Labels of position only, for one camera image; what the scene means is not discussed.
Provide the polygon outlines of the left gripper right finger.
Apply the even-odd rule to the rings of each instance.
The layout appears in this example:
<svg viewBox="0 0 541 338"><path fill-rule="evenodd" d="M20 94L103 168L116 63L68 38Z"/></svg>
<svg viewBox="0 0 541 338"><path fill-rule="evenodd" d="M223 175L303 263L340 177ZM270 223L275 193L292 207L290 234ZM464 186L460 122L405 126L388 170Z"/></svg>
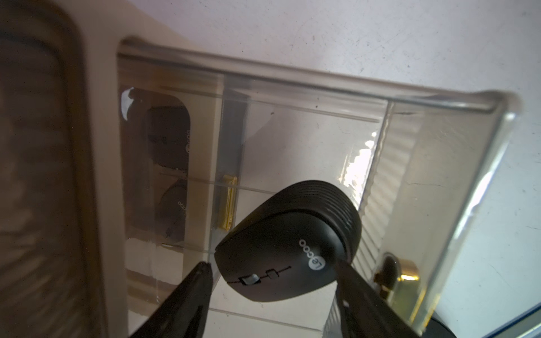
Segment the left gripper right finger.
<svg viewBox="0 0 541 338"><path fill-rule="evenodd" d="M417 337L344 260L335 263L336 299L343 337Z"/></svg>

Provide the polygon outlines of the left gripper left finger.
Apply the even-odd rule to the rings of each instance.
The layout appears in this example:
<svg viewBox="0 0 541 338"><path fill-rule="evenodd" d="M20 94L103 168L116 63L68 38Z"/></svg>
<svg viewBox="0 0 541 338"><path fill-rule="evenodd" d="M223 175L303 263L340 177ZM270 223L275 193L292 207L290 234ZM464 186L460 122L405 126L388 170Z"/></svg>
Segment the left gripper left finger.
<svg viewBox="0 0 541 338"><path fill-rule="evenodd" d="M131 336L202 338L213 285L211 264L198 263Z"/></svg>

